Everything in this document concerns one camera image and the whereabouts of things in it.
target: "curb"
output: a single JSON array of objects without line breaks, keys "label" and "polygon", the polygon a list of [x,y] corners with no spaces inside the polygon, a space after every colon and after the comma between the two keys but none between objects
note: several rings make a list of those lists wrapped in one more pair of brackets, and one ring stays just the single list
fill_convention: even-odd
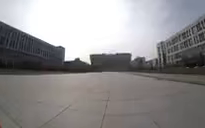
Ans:
[{"label": "curb", "polygon": [[205,82],[200,82],[200,81],[185,81],[185,80],[172,79],[172,78],[163,78],[163,77],[150,76],[150,75],[144,75],[144,74],[134,74],[134,73],[131,73],[131,74],[132,75],[142,76],[142,77],[156,78],[156,79],[160,79],[160,80],[168,80],[168,81],[174,81],[174,82],[182,82],[182,83],[189,83],[189,84],[196,84],[196,85],[205,86]]}]

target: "ground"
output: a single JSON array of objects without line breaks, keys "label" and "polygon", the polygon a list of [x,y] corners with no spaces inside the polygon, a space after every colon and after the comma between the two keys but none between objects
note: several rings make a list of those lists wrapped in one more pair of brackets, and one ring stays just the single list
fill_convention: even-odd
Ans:
[{"label": "ground", "polygon": [[129,73],[0,75],[3,128],[205,128],[205,86]]}]

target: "multi-story building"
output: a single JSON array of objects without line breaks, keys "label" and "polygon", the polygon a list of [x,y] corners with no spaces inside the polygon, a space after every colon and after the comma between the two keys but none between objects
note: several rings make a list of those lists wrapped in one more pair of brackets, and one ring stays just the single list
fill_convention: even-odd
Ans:
[{"label": "multi-story building", "polygon": [[158,52],[158,66],[163,68],[166,65],[166,44],[165,42],[160,42],[157,44]]},{"label": "multi-story building", "polygon": [[91,66],[99,71],[128,70],[131,62],[130,53],[90,55]]},{"label": "multi-story building", "polygon": [[157,51],[160,67],[185,64],[190,58],[202,60],[205,64],[205,14],[166,41],[158,43]]},{"label": "multi-story building", "polygon": [[40,68],[61,66],[65,49],[0,22],[0,66]]}]

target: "distant building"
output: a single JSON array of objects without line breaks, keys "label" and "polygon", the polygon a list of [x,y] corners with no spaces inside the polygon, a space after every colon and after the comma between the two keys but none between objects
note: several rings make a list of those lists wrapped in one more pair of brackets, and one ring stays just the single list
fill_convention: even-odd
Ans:
[{"label": "distant building", "polygon": [[55,47],[0,22],[0,66],[57,68],[63,65],[65,48]]},{"label": "distant building", "polygon": [[67,72],[88,72],[91,71],[91,66],[81,61],[79,58],[76,58],[73,61],[65,61],[63,64],[64,71]]},{"label": "distant building", "polygon": [[166,41],[158,43],[157,51],[160,67],[166,64],[205,65],[205,14]]},{"label": "distant building", "polygon": [[99,71],[126,71],[129,70],[131,54],[92,54],[90,55],[91,66]]},{"label": "distant building", "polygon": [[146,65],[145,57],[136,57],[130,62],[132,69],[143,69]]},{"label": "distant building", "polygon": [[158,65],[159,63],[157,58],[146,61],[147,69],[157,69]]}]

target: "cloud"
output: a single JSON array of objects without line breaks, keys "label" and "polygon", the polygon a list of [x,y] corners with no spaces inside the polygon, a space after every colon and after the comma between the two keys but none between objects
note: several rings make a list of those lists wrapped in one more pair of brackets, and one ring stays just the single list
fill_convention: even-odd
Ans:
[{"label": "cloud", "polygon": [[204,13],[205,0],[0,0],[0,20],[86,61],[106,52],[154,58],[159,41]]}]

